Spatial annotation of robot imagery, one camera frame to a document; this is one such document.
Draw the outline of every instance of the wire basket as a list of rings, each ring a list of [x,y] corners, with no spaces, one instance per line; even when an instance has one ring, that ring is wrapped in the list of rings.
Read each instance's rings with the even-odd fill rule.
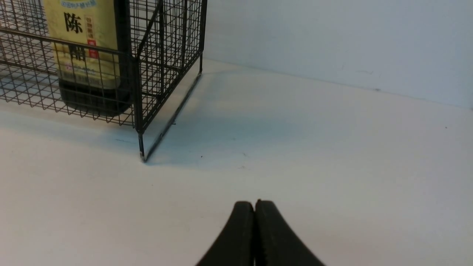
[[[0,100],[133,126],[145,161],[201,76],[207,0],[108,0],[115,3],[115,48],[57,38],[45,1],[0,0]],[[72,5],[64,12],[67,31],[93,38],[96,27],[74,14],[81,8],[74,3],[98,0],[57,1]],[[146,155],[145,130],[199,58],[198,76]],[[100,71],[92,72],[90,60]]]

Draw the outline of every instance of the bottle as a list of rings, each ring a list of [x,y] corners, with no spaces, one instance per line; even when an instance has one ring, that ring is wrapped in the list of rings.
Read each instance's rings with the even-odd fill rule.
[[[50,37],[131,55],[128,0],[43,0]],[[74,109],[116,116],[131,105],[129,58],[52,43],[59,89]]]

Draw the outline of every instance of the black wire mesh basket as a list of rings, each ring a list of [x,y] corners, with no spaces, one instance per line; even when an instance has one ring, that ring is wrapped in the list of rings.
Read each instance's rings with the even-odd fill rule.
[[[202,72],[207,0],[0,0],[0,100],[133,126],[161,142]],[[145,154],[143,134],[200,69]]]

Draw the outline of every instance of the basket leg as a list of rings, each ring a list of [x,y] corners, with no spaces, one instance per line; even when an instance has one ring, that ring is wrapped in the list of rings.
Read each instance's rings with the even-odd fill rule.
[[[202,61],[203,61],[203,53],[201,53],[201,58],[199,59],[199,75],[202,74]]]
[[[187,103],[187,100],[189,100],[190,96],[192,95],[192,92],[194,91],[194,88],[197,86],[197,83],[199,82],[199,80],[201,79],[201,76],[202,76],[202,55],[201,55],[201,59],[200,59],[200,71],[199,71],[199,74],[197,75],[197,77],[195,77],[194,79],[194,82],[192,83],[191,87],[187,90],[187,93],[185,95],[185,97],[182,99],[181,103],[179,104],[179,106],[177,107],[176,111],[174,112],[174,114],[171,116],[171,118],[167,121],[166,123],[166,126],[163,128],[163,130],[159,133],[158,137],[153,141],[153,144],[151,145],[151,147],[149,148],[148,150],[148,153],[145,154],[144,152],[144,145],[143,145],[143,135],[142,134],[139,134],[138,135],[138,139],[139,139],[139,142],[140,142],[140,156],[141,156],[141,160],[143,162],[146,162],[148,161],[149,157],[153,154],[153,152],[156,150],[156,148],[161,144],[161,142],[163,141],[166,133],[169,131],[169,128],[175,124],[175,120],[177,118],[177,116],[179,115],[179,113],[181,112],[181,110],[184,108],[185,104]]]

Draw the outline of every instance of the bottle label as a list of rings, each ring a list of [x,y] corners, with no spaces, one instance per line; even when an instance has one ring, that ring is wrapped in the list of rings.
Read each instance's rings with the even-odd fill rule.
[[[114,0],[44,0],[50,37],[117,50]],[[118,56],[52,43],[60,79],[101,89],[120,85]]]

